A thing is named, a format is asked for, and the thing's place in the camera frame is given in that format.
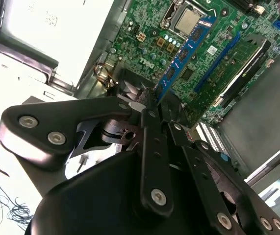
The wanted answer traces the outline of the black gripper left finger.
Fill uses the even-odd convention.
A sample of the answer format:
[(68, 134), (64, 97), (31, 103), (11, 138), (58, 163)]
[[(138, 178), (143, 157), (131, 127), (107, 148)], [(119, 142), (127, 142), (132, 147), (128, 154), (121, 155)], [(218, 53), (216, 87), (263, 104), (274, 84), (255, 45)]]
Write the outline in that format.
[(105, 137), (111, 121), (124, 132), (126, 150), (119, 153), (133, 153), (139, 161), (138, 208), (156, 218), (169, 217), (174, 202), (167, 138), (153, 99), (142, 110), (116, 96), (12, 106), (1, 115), (0, 144), (42, 172), (56, 172), (87, 143), (113, 143), (113, 137)]

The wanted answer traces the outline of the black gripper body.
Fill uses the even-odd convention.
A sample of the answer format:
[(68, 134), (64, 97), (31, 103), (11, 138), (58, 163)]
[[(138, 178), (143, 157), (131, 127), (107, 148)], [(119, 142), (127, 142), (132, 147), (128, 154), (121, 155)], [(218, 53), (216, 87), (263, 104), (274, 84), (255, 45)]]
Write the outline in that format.
[(188, 175), (171, 167), (174, 210), (156, 218), (138, 208), (139, 161), (119, 153), (51, 189), (28, 235), (215, 235)]

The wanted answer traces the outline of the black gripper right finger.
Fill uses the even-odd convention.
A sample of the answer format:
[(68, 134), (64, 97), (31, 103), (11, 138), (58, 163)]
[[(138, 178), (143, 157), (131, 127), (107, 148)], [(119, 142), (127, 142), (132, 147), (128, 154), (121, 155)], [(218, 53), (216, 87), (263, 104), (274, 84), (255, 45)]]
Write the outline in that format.
[(159, 113), (167, 130), (171, 162), (182, 170), (183, 206), (196, 222), (198, 235), (280, 235), (280, 217), (204, 141), (190, 142), (171, 120), (166, 101)]

